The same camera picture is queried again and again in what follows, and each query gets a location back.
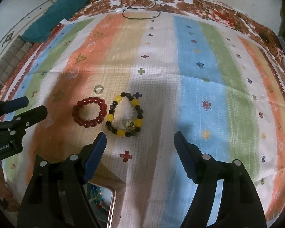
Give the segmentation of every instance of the cross pattern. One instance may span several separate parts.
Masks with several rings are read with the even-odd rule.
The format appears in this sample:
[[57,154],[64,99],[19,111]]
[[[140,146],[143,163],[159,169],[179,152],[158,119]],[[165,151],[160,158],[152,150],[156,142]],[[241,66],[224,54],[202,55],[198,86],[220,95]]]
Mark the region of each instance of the cross pattern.
[[142,75],[143,73],[145,73],[146,71],[143,70],[142,68],[138,69],[137,72],[139,73],[139,75]]
[[127,163],[129,159],[132,159],[132,158],[133,158],[133,156],[130,155],[130,152],[129,152],[129,151],[125,151],[124,154],[120,154],[120,158],[123,158],[123,159],[124,159],[123,162],[126,162],[126,163]]
[[136,92],[133,94],[133,97],[135,97],[135,99],[140,98],[142,95],[139,92]]

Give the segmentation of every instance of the blue snowflake pattern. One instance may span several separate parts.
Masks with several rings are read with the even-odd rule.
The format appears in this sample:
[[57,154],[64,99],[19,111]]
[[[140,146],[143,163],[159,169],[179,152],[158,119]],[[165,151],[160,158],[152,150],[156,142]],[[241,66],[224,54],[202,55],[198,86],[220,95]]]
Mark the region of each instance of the blue snowflake pattern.
[[203,64],[203,63],[196,63],[196,65],[197,65],[199,68],[201,68],[201,69],[204,68],[204,64]]
[[266,162],[266,156],[265,155],[263,155],[263,157],[262,157],[262,162],[263,162],[263,164]]

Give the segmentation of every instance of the orange stripe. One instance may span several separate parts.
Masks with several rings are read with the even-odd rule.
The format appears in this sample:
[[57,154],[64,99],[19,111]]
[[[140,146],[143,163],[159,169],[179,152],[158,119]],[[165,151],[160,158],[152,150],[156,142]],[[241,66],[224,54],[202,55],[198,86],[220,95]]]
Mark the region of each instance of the orange stripe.
[[272,200],[266,212],[266,219],[269,221],[280,213],[285,204],[285,100],[269,66],[270,63],[264,58],[260,49],[246,39],[241,37],[239,39],[262,77],[276,126],[277,175],[274,180]]
[[[76,148],[76,145],[72,145],[72,142],[67,140],[69,136],[78,136],[73,134],[72,130],[73,125],[76,125],[70,115],[72,107],[83,97],[93,95],[93,90],[85,90],[85,88],[91,87],[89,83],[93,74],[97,73],[97,66],[101,64],[106,50],[110,47],[115,34],[124,22],[125,18],[122,15],[107,15],[94,27],[84,43],[72,53],[64,72],[59,74],[57,83],[45,102],[45,106],[48,108],[48,117],[37,125],[29,149],[27,182],[30,181],[33,173],[36,154],[53,163],[64,160],[65,151],[68,148]],[[75,58],[80,59],[80,54],[82,61],[78,62]],[[69,74],[70,71],[78,73],[77,77],[67,79],[66,74]],[[97,108],[99,111],[98,105],[93,105],[93,108]],[[90,119],[94,119],[96,114],[94,112]],[[46,127],[49,120],[54,123]]]

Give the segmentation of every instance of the silver ring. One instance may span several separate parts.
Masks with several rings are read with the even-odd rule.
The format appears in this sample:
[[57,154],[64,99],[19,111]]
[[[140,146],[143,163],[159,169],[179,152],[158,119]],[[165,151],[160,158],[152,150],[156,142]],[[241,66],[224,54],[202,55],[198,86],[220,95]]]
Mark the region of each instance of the silver ring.
[[96,94],[102,94],[103,91],[104,91],[104,87],[101,86],[101,85],[98,85],[98,86],[94,87],[94,92]]

